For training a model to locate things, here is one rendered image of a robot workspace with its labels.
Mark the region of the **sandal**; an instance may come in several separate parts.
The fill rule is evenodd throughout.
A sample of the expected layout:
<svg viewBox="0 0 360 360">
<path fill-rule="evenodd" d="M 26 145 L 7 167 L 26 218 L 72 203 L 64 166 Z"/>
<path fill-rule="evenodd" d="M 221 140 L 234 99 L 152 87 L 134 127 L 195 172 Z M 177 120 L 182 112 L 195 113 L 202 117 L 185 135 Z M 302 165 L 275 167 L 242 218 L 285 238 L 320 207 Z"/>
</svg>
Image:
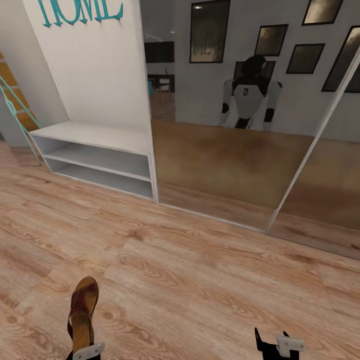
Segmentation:
<svg viewBox="0 0 360 360">
<path fill-rule="evenodd" d="M 73 341 L 73 353 L 94 342 L 92 317 L 98 300 L 99 287 L 96 280 L 90 276 L 84 277 L 76 285 L 70 301 L 67 331 Z"/>
</svg>

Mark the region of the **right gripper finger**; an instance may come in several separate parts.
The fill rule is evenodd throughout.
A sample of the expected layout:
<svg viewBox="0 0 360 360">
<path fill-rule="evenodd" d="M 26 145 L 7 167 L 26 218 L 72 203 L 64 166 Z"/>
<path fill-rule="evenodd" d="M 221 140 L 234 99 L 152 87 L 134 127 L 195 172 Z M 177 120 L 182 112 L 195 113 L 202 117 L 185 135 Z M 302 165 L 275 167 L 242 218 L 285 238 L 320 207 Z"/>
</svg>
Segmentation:
<svg viewBox="0 0 360 360">
<path fill-rule="evenodd" d="M 254 331 L 255 331 L 255 334 L 256 334 L 255 339 L 256 339 L 257 349 L 262 352 L 262 350 L 263 350 L 263 346 L 262 346 L 263 342 L 261 340 L 261 337 L 259 335 L 259 332 L 258 332 L 257 328 L 255 328 Z"/>
</svg>

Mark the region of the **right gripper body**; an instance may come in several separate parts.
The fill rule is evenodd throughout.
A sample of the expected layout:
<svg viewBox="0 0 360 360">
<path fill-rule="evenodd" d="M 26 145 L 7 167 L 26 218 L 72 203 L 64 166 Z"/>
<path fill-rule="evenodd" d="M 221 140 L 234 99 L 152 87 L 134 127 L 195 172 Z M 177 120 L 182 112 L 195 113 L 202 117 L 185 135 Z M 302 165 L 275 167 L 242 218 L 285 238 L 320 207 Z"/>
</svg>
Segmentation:
<svg viewBox="0 0 360 360">
<path fill-rule="evenodd" d="M 297 350 L 290 350 L 290 357 L 282 357 L 276 346 L 276 344 L 263 342 L 263 360 L 299 360 L 299 352 Z"/>
</svg>

